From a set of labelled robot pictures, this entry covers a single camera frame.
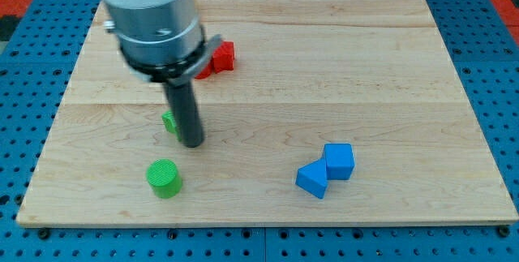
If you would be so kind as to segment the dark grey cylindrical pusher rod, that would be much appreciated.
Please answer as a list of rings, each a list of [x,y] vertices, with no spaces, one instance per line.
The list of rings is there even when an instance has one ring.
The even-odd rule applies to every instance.
[[[204,129],[191,81],[183,85],[167,83],[163,87],[182,144],[188,148],[200,146],[204,142]]]

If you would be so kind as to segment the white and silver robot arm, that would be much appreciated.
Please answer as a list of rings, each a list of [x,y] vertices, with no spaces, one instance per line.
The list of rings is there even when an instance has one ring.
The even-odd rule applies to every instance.
[[[210,63],[221,36],[207,37],[195,0],[102,1],[110,16],[105,30],[118,38],[127,64],[163,85],[182,144],[201,145],[204,129],[192,80]]]

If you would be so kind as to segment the red block behind arm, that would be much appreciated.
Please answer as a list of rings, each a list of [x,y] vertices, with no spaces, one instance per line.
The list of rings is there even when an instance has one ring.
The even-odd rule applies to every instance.
[[[208,78],[213,71],[213,63],[209,62],[207,66],[198,74],[195,76],[195,79],[205,79]]]

